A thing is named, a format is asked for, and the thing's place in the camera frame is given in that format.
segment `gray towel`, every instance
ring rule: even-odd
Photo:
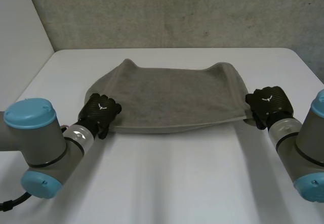
[[[121,104],[110,131],[171,133],[250,118],[247,88],[229,63],[205,70],[141,68],[129,59],[87,91]]]

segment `table surface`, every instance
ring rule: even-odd
[[[50,100],[73,124],[87,89],[132,59],[141,67],[204,69],[231,63],[249,92],[281,86],[305,119],[323,84],[288,49],[119,49],[55,53],[20,99]],[[0,153],[0,201],[23,193],[19,152]],[[64,189],[31,197],[1,223],[323,223],[324,205],[294,189],[266,131],[242,121],[169,135],[110,134],[96,140]]]

